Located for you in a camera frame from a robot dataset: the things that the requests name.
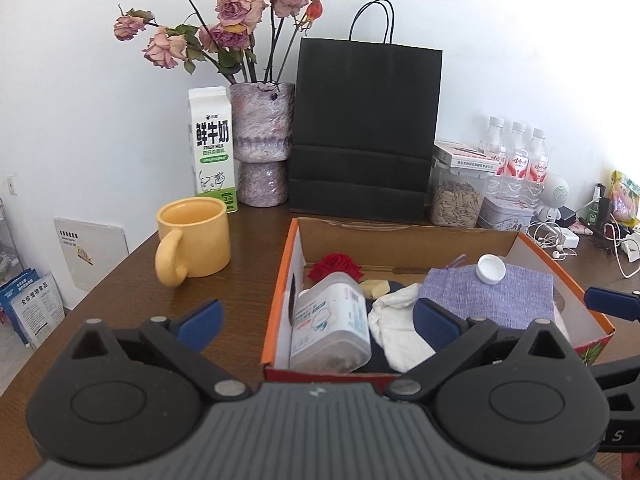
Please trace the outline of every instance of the white paper sign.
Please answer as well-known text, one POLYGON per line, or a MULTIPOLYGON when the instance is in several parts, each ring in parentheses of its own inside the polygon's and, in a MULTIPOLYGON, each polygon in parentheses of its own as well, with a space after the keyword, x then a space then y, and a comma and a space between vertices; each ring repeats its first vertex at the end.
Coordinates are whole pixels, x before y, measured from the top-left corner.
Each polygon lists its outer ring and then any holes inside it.
POLYGON ((65 218, 53 222, 77 288, 90 292, 129 254, 122 227, 65 218))
POLYGON ((27 339, 38 348, 65 319, 58 287, 51 274, 31 283, 11 300, 27 339))

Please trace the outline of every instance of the bottle cap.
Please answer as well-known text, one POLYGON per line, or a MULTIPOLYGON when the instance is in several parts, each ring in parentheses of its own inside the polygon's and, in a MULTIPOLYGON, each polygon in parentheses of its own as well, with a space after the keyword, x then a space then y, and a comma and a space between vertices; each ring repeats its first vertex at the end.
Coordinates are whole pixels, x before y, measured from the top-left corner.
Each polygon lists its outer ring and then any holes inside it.
POLYGON ((476 274, 487 285, 496 285, 504 278, 507 268, 504 262, 494 254, 481 256, 476 265, 476 274))

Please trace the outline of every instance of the white speaker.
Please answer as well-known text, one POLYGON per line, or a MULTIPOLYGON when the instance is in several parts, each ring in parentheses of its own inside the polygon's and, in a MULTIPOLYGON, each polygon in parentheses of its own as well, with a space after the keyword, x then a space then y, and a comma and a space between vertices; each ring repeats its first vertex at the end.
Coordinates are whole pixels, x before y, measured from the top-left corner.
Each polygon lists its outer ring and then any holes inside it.
POLYGON ((566 180, 555 173, 547 173, 545 187, 540 193, 543 205, 536 209, 536 216, 541 222, 555 222, 560 218, 558 211, 569 199, 569 186, 566 180))

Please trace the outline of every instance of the plastic water bottle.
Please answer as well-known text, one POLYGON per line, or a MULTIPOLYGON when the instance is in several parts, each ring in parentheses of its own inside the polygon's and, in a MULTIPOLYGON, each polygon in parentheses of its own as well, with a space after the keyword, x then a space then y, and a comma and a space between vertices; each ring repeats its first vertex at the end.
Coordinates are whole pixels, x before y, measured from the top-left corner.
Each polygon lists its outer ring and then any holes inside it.
POLYGON ((507 146, 507 165, 500 186, 500 196, 511 200, 518 200, 522 191, 524 177, 529 167, 529 152, 522 138, 527 126, 513 123, 511 137, 507 146))
POLYGON ((489 158, 498 160, 500 167, 494 176, 489 177, 486 185, 486 196, 496 196, 500 192, 500 183, 504 167, 507 164, 507 149, 502 139, 502 126, 504 119, 499 117, 489 117, 489 127, 480 137, 478 149, 489 158))
POLYGON ((536 208, 540 201, 540 193, 544 187, 548 165, 549 157, 546 152, 545 133, 534 128, 533 137, 529 143, 529 169, 522 189, 522 201, 532 208, 536 208))

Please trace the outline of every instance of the purple cloth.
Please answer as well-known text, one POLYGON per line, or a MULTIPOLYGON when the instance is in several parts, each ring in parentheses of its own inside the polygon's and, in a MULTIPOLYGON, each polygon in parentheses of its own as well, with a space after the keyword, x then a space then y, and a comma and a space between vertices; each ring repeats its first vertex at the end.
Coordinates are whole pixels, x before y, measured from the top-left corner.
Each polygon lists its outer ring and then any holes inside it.
POLYGON ((483 316, 507 328, 526 328, 539 317, 554 319, 554 278, 551 274, 507 265, 497 285, 487 285, 476 266, 431 269, 418 296, 428 298, 456 316, 483 316))

